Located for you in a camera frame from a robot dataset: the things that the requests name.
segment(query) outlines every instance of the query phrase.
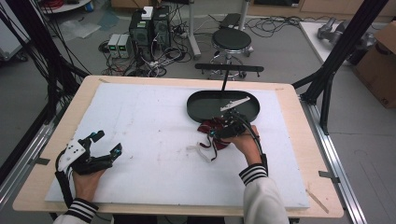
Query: gray floor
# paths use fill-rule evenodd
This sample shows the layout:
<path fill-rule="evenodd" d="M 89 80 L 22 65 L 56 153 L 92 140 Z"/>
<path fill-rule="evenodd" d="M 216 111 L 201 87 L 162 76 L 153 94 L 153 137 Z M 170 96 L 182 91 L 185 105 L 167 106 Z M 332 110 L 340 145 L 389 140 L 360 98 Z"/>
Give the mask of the gray floor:
<path fill-rule="evenodd" d="M 104 25 L 103 30 L 86 39 L 67 41 L 67 46 L 93 74 L 106 69 L 106 59 L 98 46 L 108 40 L 111 34 L 128 31 L 129 21 L 118 20 L 106 10 L 97 7 L 93 13 L 74 10 L 58 15 L 59 22 L 82 20 Z M 210 18 L 196 20 L 196 27 Z M 213 33 L 217 25 L 205 23 L 198 33 Z M 240 57 L 245 64 L 265 67 L 260 77 L 247 74 L 238 81 L 293 83 L 306 77 L 320 67 L 320 61 L 311 49 L 303 32 L 295 27 L 285 26 L 270 38 L 252 37 L 254 52 L 250 57 Z M 170 78 L 206 79 L 193 68 L 195 63 L 207 63 L 214 50 L 210 47 L 210 36 L 196 36 L 202 57 L 198 61 L 174 63 L 166 67 Z M 297 90 L 304 92 L 306 87 Z M 46 103 L 46 82 L 39 75 L 31 61 L 9 62 L 0 67 L 0 130 L 3 163 L 12 149 Z M 335 76 L 329 116 L 329 131 L 346 174 L 361 205 L 368 223 L 396 223 L 396 110 L 384 108 L 352 73 L 351 67 L 343 66 Z M 0 223 L 51 223 L 48 214 L 23 213 L 12 209 L 12 202 L 21 183 L 17 186 L 6 206 L 0 211 Z M 174 223 L 182 223 L 184 217 L 171 217 Z M 95 223 L 106 223 L 95 220 Z M 300 223 L 349 223 L 347 215 L 338 219 L 302 218 Z"/>

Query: stool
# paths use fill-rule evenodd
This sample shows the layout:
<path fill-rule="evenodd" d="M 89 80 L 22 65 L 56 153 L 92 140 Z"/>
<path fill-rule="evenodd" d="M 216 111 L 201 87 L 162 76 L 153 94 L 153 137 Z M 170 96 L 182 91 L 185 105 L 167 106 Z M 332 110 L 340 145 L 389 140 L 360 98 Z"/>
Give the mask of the stool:
<path fill-rule="evenodd" d="M 219 29 L 212 35 L 212 45 L 217 51 L 212 60 L 210 60 L 210 63 L 214 63 L 217 58 L 224 57 L 224 63 L 226 64 L 232 64 L 232 59 L 243 64 L 241 60 L 234 57 L 232 54 L 247 53 L 247 56 L 249 56 L 248 49 L 250 48 L 250 43 L 250 36 L 243 31 L 232 28 Z M 222 71 L 212 71 L 209 78 L 211 78 L 213 74 L 222 75 Z M 244 78 L 246 75 L 246 72 L 238 72 L 233 75 L 230 74 L 229 77 L 234 80 L 236 76 Z"/>

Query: desk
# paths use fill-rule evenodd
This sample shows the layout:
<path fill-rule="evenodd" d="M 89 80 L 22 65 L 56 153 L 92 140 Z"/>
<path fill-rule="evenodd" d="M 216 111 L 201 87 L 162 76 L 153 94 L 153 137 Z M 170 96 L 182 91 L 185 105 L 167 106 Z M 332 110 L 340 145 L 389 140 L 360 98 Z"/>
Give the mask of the desk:
<path fill-rule="evenodd" d="M 219 88 L 216 80 L 146 78 L 146 77 L 86 77 L 64 117 L 53 133 L 41 158 L 50 159 L 48 165 L 36 165 L 30 173 L 13 207 L 17 211 L 64 212 L 64 203 L 45 202 L 44 198 L 53 180 L 54 163 L 60 151 L 73 137 L 97 87 L 103 82 L 133 83 L 139 85 L 187 86 Z M 317 143 L 305 118 L 294 88 L 289 84 L 230 82 L 228 87 L 275 91 L 285 123 L 290 133 L 296 160 L 301 169 L 310 208 L 288 210 L 289 217 L 341 217 L 344 212 L 338 196 L 328 178 L 318 176 L 327 171 L 320 156 Z M 242 207 L 223 206 L 176 206 L 101 203 L 99 212 L 130 214 L 242 216 Z"/>

